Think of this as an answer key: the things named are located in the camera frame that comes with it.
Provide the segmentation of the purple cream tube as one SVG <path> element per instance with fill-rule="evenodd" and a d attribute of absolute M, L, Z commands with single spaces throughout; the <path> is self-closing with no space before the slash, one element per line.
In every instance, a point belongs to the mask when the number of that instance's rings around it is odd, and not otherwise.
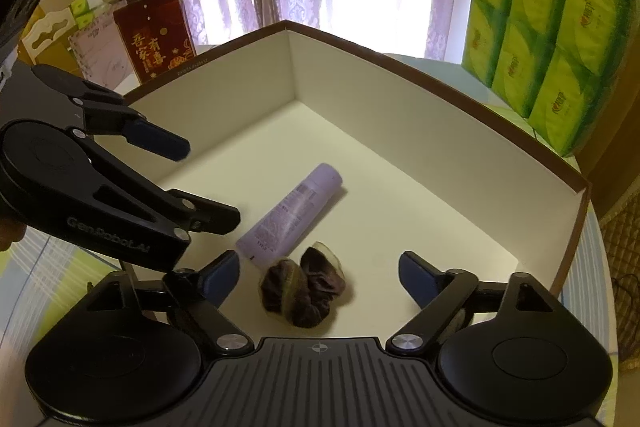
<path fill-rule="evenodd" d="M 236 241 L 236 250 L 262 270 L 288 257 L 342 183 L 332 166 L 318 165 Z"/>

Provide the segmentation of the brown hair scrunchie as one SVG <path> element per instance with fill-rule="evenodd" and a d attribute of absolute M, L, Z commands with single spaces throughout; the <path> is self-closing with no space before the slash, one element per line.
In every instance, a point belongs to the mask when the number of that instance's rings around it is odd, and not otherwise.
<path fill-rule="evenodd" d="M 348 287 L 340 260 L 321 242 L 298 261 L 281 258 L 260 281 L 262 307 L 299 329 L 313 329 L 330 314 L 332 303 Z"/>

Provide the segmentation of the pink cardboard box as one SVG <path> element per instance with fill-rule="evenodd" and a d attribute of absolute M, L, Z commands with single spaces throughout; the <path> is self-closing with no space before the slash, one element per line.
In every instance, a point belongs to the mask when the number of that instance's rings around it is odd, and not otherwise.
<path fill-rule="evenodd" d="M 70 36 L 70 49 L 85 80 L 115 90 L 132 68 L 112 13 L 105 13 Z"/>

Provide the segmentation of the red gift box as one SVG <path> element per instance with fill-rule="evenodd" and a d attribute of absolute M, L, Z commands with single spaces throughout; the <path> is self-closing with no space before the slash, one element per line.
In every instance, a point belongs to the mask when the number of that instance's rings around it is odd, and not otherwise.
<path fill-rule="evenodd" d="M 114 21 L 141 83 L 196 55 L 181 0 L 138 0 L 116 10 Z"/>

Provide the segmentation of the brown cardboard box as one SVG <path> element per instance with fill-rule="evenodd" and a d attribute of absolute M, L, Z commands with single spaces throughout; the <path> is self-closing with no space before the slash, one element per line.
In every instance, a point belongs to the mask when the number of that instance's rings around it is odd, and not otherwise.
<path fill-rule="evenodd" d="M 503 282 L 535 275 L 559 294 L 589 199 L 587 181 L 531 135 L 411 66 L 312 28 L 278 23 L 130 92 L 135 109 L 190 141 L 177 162 L 111 149 L 163 187 L 239 207 L 248 229 L 320 164 L 343 186 L 306 243 L 348 277 L 318 328 L 386 338 L 416 305 L 397 263 Z"/>

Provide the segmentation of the green tissue pack bundle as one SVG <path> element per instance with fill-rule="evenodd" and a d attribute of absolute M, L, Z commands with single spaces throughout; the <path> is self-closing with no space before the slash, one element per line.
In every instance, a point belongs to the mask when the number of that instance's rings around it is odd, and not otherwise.
<path fill-rule="evenodd" d="M 462 66 L 556 153 L 586 139 L 639 29 L 639 0 L 471 0 Z"/>

